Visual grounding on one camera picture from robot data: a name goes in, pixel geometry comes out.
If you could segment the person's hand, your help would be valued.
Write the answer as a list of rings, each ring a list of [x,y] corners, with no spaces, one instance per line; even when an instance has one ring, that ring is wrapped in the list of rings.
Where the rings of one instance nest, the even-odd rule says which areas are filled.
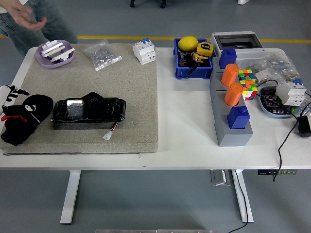
[[[31,14],[33,13],[32,9],[28,6],[21,4],[18,0],[5,1],[5,3],[1,3],[0,6],[11,15],[13,20],[19,26],[24,27],[28,30],[38,31],[42,29],[47,23],[46,17],[43,17],[38,22],[33,21],[31,19]]]

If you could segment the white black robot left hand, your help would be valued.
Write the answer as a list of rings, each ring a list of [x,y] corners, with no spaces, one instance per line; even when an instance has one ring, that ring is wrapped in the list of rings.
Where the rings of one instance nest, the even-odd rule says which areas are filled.
[[[11,102],[12,100],[19,97],[19,95],[28,96],[30,93],[27,91],[16,87],[15,85],[3,85],[0,87],[0,114],[4,111],[4,106],[6,102]]]

